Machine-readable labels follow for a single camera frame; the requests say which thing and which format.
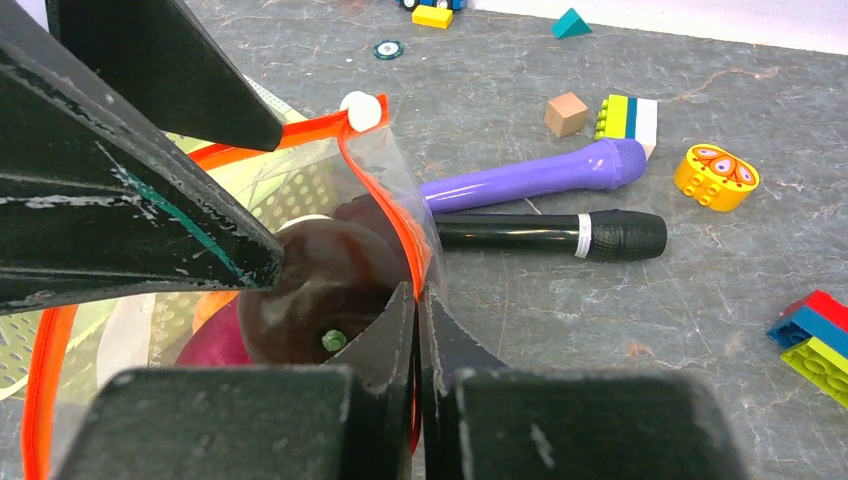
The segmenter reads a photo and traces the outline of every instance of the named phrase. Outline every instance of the teal triangle block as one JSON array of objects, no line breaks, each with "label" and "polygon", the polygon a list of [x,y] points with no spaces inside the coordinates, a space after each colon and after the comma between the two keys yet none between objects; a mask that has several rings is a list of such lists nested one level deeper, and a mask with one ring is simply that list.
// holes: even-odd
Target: teal triangle block
[{"label": "teal triangle block", "polygon": [[551,31],[557,38],[576,37],[577,35],[592,33],[589,25],[586,25],[577,10],[573,8],[570,8],[562,18],[557,20]]}]

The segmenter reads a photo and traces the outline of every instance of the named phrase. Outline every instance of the yellow block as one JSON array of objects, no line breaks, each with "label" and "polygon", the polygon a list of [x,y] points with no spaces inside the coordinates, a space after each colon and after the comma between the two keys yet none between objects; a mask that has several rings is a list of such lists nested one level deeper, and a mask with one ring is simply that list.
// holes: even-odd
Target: yellow block
[{"label": "yellow block", "polygon": [[674,173],[684,195],[717,212],[738,207],[760,184],[760,174],[748,162],[715,145],[695,145]]},{"label": "yellow block", "polygon": [[603,101],[595,124],[595,140],[624,138],[627,133],[627,102],[627,97],[615,94]]},{"label": "yellow block", "polygon": [[816,337],[784,351],[780,358],[843,407],[848,407],[848,360]]},{"label": "yellow block", "polygon": [[448,8],[428,7],[419,5],[412,12],[412,23],[428,27],[448,28],[453,21],[453,10]]}]

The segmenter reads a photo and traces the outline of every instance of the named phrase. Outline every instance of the marble countertop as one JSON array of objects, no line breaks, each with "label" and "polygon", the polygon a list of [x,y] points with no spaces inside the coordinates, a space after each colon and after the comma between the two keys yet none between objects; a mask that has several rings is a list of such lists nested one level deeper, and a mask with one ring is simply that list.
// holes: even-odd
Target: marble countertop
[{"label": "marble countertop", "polygon": [[[446,31],[382,0],[188,2],[232,61],[306,116],[350,91],[386,92],[393,131],[422,181],[587,145],[610,93],[659,101],[648,171],[613,192],[481,209],[570,214],[621,208],[665,218],[655,260],[448,252],[454,314],[515,367],[669,368],[716,392],[755,479],[848,476],[848,411],[784,364],[765,331],[814,289],[848,301],[848,57],[596,27],[556,40],[551,21],[464,11]],[[404,43],[380,61],[381,40]],[[546,102],[590,108],[557,139]],[[760,187],[730,213],[681,194],[672,175],[697,143],[748,160]],[[19,405],[0,403],[0,479],[20,478]]]}]

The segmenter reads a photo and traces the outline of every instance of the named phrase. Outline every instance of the black microphone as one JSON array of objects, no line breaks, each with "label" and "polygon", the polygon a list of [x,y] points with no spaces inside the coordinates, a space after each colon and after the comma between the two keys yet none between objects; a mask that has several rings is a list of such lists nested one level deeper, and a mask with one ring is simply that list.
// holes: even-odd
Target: black microphone
[{"label": "black microphone", "polygon": [[662,217],[603,210],[578,215],[437,214],[442,246],[570,252],[601,262],[656,258],[665,251]]}]

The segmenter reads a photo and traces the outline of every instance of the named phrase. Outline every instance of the toy vehicle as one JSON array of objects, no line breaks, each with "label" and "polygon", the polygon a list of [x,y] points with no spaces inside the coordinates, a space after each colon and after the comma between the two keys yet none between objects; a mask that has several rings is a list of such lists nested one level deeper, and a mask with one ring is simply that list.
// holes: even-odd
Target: toy vehicle
[{"label": "toy vehicle", "polygon": [[466,0],[397,0],[397,2],[408,12],[415,10],[419,5],[447,8],[458,12],[465,8]]}]

